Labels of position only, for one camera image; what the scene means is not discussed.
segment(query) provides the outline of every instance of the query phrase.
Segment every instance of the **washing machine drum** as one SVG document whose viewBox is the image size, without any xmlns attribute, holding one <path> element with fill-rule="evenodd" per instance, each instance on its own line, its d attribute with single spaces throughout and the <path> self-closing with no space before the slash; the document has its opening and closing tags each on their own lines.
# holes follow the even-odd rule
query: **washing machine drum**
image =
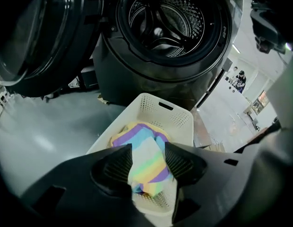
<svg viewBox="0 0 293 227">
<path fill-rule="evenodd" d="M 24 96 L 67 85 L 100 33 L 131 71 L 156 81 L 197 78 L 231 37 L 225 0 L 29 0 L 0 47 L 0 84 Z"/>
</svg>

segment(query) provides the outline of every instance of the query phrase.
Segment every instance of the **washing machine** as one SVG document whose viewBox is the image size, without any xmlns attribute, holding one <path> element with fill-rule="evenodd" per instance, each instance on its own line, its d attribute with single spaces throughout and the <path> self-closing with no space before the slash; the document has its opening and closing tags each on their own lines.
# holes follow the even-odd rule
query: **washing machine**
<svg viewBox="0 0 293 227">
<path fill-rule="evenodd" d="M 67 85 L 91 55 L 103 99 L 147 92 L 190 110 L 234 42 L 243 0 L 27 0 L 0 49 L 0 84 L 24 96 Z"/>
</svg>

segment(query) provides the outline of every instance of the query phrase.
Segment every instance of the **grey floor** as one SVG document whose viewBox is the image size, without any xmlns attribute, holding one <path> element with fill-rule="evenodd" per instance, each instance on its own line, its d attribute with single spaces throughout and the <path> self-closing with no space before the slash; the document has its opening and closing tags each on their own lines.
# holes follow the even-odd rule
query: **grey floor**
<svg viewBox="0 0 293 227">
<path fill-rule="evenodd" d="M 61 162 L 85 155 L 124 110 L 98 93 L 62 95 L 48 103 L 15 96 L 0 116 L 0 170 L 12 193 L 22 193 Z"/>
</svg>

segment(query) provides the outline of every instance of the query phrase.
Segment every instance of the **striped cloth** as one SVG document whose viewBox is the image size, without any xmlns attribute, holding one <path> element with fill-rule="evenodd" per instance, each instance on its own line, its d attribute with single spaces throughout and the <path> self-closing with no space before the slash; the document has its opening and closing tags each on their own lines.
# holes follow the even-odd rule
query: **striped cloth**
<svg viewBox="0 0 293 227">
<path fill-rule="evenodd" d="M 154 197 L 172 177 L 163 156 L 167 141 L 169 136 L 166 132 L 145 122 L 132 122 L 112 137 L 112 147 L 132 144 L 133 166 L 128 183 L 133 192 L 146 192 Z"/>
</svg>

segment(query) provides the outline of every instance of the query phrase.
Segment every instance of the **window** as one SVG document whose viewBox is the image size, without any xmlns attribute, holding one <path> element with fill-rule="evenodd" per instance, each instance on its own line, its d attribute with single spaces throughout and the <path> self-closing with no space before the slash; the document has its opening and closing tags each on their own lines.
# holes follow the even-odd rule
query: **window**
<svg viewBox="0 0 293 227">
<path fill-rule="evenodd" d="M 254 102 L 252 108 L 256 114 L 259 114 L 268 103 L 269 103 L 269 100 L 266 96 L 266 91 L 263 91 L 260 94 L 260 96 L 257 98 L 257 100 Z"/>
</svg>

